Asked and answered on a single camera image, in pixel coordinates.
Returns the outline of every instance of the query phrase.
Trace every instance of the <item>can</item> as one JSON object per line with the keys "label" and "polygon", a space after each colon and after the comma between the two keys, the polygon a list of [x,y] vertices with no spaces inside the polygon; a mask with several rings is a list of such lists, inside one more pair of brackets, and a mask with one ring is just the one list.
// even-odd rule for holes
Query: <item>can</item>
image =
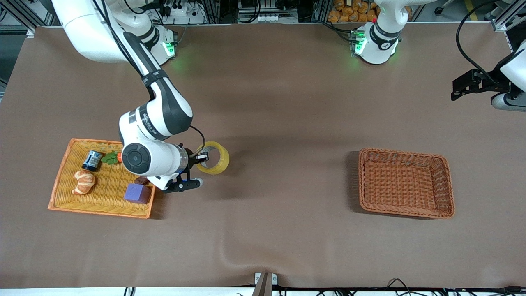
{"label": "can", "polygon": [[98,167],[98,164],[101,158],[102,158],[102,153],[90,150],[88,152],[88,156],[86,157],[86,160],[84,161],[84,164],[82,165],[82,168],[88,171],[95,172],[97,170],[97,167]]}

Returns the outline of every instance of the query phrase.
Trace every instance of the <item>brown wicker basket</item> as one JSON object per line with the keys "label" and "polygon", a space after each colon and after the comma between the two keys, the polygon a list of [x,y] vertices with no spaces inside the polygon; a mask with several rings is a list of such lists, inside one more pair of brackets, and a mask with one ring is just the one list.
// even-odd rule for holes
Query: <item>brown wicker basket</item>
{"label": "brown wicker basket", "polygon": [[367,211],[437,219],[455,213],[448,161],[440,155],[365,148],[358,161]]}
{"label": "brown wicker basket", "polygon": [[99,215],[123,216],[147,219],[150,217],[154,201],[155,187],[148,184],[151,196],[148,204],[137,204],[124,199],[128,184],[133,183],[136,175],[128,172],[122,163],[108,165],[101,163],[95,175],[95,185],[84,195],[74,195],[72,189],[77,185],[73,178],[76,171],[82,170],[82,164],[90,150],[101,153],[122,150],[121,142],[104,140],[71,139],[64,158],[58,169],[55,185],[49,201],[50,210],[89,213]]}

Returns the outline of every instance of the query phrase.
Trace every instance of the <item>purple cube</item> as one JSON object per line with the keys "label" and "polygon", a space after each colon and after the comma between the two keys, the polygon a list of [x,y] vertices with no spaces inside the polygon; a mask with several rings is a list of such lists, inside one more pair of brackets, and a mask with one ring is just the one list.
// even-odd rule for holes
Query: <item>purple cube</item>
{"label": "purple cube", "polygon": [[133,203],[147,204],[150,198],[150,189],[141,184],[128,184],[124,199]]}

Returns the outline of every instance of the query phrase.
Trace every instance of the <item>table surface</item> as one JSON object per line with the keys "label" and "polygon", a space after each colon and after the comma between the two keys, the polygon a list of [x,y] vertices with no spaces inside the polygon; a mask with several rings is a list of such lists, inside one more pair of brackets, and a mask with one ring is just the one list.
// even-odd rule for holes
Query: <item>table surface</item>
{"label": "table surface", "polygon": [[[408,24],[377,66],[321,25],[188,28],[164,69],[231,164],[195,170],[205,185],[156,198],[150,220],[47,210],[69,140],[118,140],[118,118],[148,94],[129,65],[87,60],[61,29],[38,28],[0,107],[0,287],[214,287],[258,271],[295,287],[524,284],[526,115],[493,109],[490,94],[450,101],[472,68],[456,28]],[[483,67],[509,53],[490,24],[464,29]],[[456,215],[363,211],[364,147],[444,155]]]}

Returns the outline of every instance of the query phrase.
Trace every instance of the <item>yellow tape roll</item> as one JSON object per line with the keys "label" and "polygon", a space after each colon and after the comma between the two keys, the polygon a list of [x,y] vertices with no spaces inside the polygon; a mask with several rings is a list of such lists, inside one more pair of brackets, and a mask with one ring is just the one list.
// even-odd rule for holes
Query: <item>yellow tape roll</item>
{"label": "yellow tape roll", "polygon": [[203,164],[206,165],[206,163],[198,163],[197,168],[203,173],[207,173],[210,175],[220,174],[227,169],[228,164],[230,163],[230,155],[228,154],[228,151],[217,142],[206,142],[205,147],[203,147],[203,150],[201,150],[201,152],[209,152],[214,149],[219,151],[219,161],[213,167],[205,167]]}

